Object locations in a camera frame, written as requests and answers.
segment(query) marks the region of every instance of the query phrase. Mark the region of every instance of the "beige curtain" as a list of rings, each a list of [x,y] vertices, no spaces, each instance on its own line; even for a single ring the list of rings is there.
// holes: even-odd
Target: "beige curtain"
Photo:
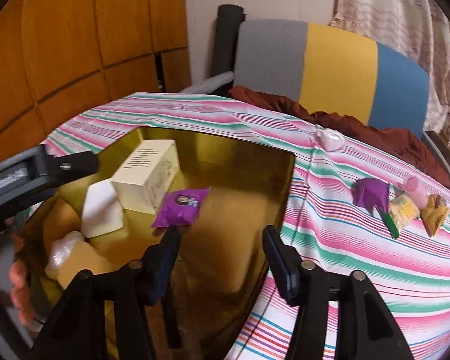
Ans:
[[[425,131],[450,142],[450,23],[434,0],[338,0],[331,25],[385,44],[430,76]]]

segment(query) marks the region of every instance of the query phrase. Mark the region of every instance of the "purple snack packet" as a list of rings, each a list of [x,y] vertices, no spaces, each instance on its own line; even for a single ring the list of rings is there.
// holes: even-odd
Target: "purple snack packet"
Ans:
[[[363,178],[356,181],[356,189],[352,192],[353,204],[372,212],[377,207],[388,212],[388,183],[377,178]]]
[[[151,227],[191,225],[198,218],[200,205],[208,194],[204,190],[181,190],[167,193]]]

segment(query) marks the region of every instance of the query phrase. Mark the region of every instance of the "yellow snack packet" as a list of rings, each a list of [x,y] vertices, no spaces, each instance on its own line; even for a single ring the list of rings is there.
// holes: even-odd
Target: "yellow snack packet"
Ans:
[[[407,195],[400,195],[388,204],[388,212],[380,212],[383,223],[393,239],[397,239],[402,230],[420,215],[419,208]]]

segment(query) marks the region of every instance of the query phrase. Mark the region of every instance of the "chair backrest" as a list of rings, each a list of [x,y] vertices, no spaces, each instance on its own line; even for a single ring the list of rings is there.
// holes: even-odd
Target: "chair backrest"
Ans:
[[[406,56],[354,33],[301,21],[240,25],[235,84],[285,95],[309,112],[352,115],[422,136],[428,75]]]

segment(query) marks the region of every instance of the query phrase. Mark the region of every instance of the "screw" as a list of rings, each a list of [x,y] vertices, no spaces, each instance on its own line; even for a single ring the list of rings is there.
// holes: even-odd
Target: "screw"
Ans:
[[[315,263],[309,259],[305,259],[300,264],[303,269],[306,269],[307,271],[311,271],[313,268],[315,268]]]
[[[362,271],[354,271],[353,277],[358,281],[365,280],[366,278],[365,274]]]
[[[88,269],[84,269],[83,271],[78,272],[78,277],[81,280],[84,279],[88,279],[90,276],[92,276],[93,274],[91,273],[91,271],[89,271]]]
[[[70,170],[72,168],[72,165],[70,165],[70,162],[64,162],[60,165],[61,170]]]
[[[128,263],[128,268],[130,269],[140,269],[142,268],[142,262],[139,259],[133,259]]]

